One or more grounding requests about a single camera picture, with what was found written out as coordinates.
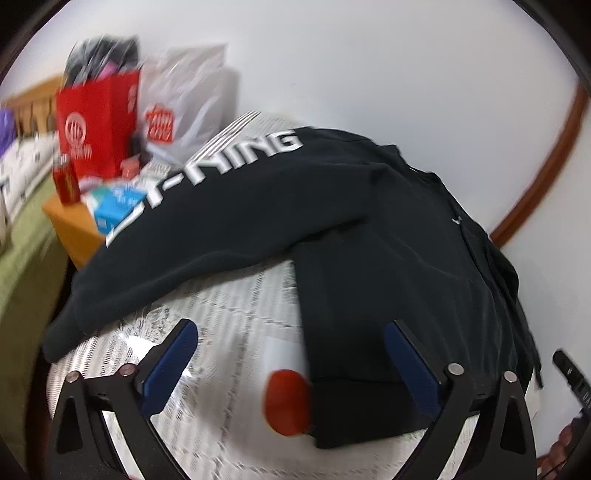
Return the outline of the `person's right hand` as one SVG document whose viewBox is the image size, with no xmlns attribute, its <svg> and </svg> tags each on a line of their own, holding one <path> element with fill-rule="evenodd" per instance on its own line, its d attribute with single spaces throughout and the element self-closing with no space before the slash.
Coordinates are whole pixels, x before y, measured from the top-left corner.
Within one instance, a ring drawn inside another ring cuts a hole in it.
<svg viewBox="0 0 591 480">
<path fill-rule="evenodd" d="M 564 467 L 569 454 L 584 433 L 588 422 L 582 417 L 574 418 L 560 432 L 549 453 L 538 462 L 538 479 L 556 479 Z"/>
</svg>

